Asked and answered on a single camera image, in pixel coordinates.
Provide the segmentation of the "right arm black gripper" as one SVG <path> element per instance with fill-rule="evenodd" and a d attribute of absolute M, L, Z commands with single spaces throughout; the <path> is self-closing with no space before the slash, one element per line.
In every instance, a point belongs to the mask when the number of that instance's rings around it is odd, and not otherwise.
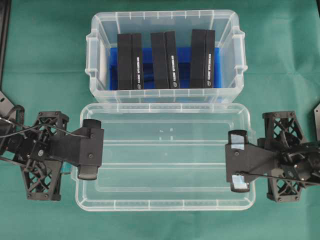
<path fill-rule="evenodd" d="M 294 111 L 265 112 L 265 136 L 252 144 L 246 130 L 228 132 L 226 181 L 235 193 L 248 193 L 258 178 L 267 179 L 267 198 L 297 202 L 303 189 L 320 184 L 320 143 L 308 142 Z"/>

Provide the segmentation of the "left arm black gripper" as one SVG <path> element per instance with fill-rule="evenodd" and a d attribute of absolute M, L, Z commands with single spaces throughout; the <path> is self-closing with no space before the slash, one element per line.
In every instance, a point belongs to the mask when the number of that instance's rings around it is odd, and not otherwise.
<path fill-rule="evenodd" d="M 60 111 L 42 111 L 31 130 L 19 140 L 15 160 L 28 200 L 59 201 L 64 163 L 77 168 L 80 180 L 96 180 L 102 165 L 104 129 L 96 119 L 84 119 L 68 133 L 69 117 Z"/>

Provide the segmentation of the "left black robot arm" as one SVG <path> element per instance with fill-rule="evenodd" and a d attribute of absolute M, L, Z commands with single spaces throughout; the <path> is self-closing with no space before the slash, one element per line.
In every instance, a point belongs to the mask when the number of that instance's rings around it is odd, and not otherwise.
<path fill-rule="evenodd" d="M 73 132 L 69 117 L 61 111 L 41 111 L 33 125 L 25 125 L 25 109 L 0 95 L 1 157 L 20 168 L 26 197 L 36 201 L 60 201 L 62 167 L 77 167 L 80 180 L 93 181 L 102 165 L 104 130 L 102 123 L 85 119 Z"/>

